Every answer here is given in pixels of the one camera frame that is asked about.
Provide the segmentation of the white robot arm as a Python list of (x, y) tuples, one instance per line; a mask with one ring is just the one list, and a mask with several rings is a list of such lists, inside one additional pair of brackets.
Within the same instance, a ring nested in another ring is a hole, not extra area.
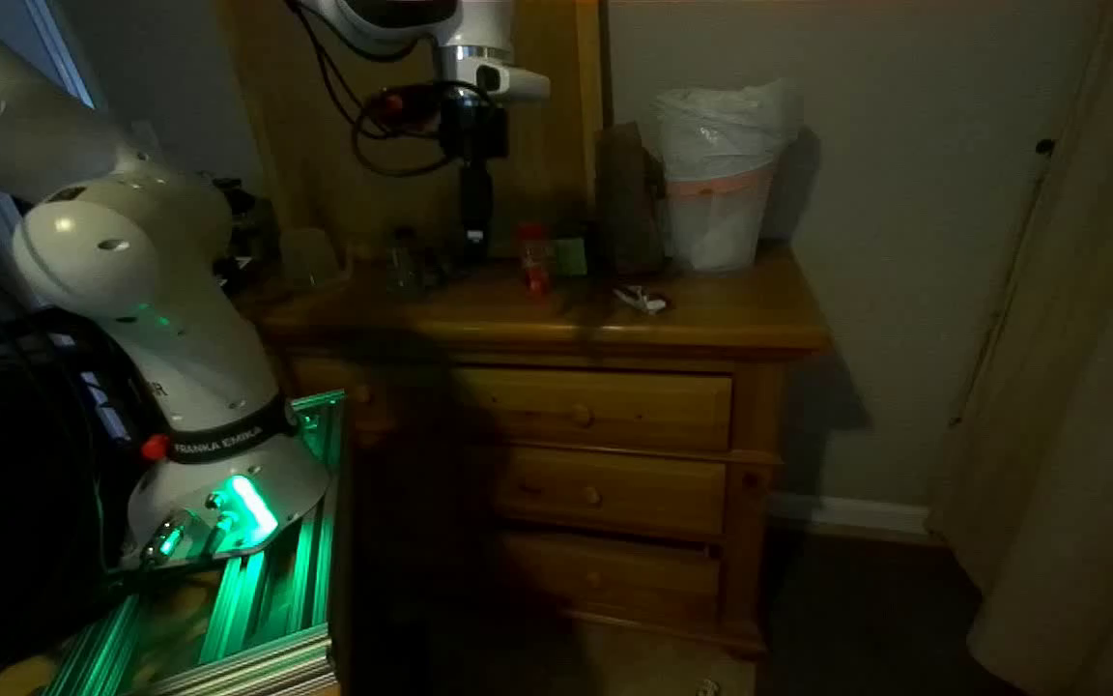
[[(476, 133), (549, 83), (512, 62), (512, 0), (290, 0), (364, 57), (431, 47), (436, 125), (467, 176)], [(0, 189), (23, 288), (131, 360), (167, 417), (126, 495), (122, 561), (181, 568), (243, 557), (310, 515), (328, 475), (292, 435), (266, 350), (221, 289), (232, 211), (0, 42)]]

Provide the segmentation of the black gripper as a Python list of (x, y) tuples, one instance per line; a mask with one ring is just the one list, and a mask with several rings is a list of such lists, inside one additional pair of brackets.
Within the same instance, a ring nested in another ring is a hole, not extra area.
[(458, 167), (465, 258), (479, 265), (492, 250), (492, 213), (494, 213), (494, 186), (482, 163), (501, 159), (510, 147), (507, 113), (492, 98), (467, 86), (453, 86), (439, 98), (436, 145), (453, 159), (465, 159)]

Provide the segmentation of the green aluminium robot base frame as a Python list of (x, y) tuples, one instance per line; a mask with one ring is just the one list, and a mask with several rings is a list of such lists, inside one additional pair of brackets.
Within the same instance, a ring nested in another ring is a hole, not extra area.
[(332, 579), (342, 394), (290, 403), (310, 506), (275, 467), (232, 467), (205, 495), (211, 526), (174, 526), (161, 557), (216, 550), (211, 571), (174, 578), (82, 632), (42, 696), (319, 696), (335, 693)]

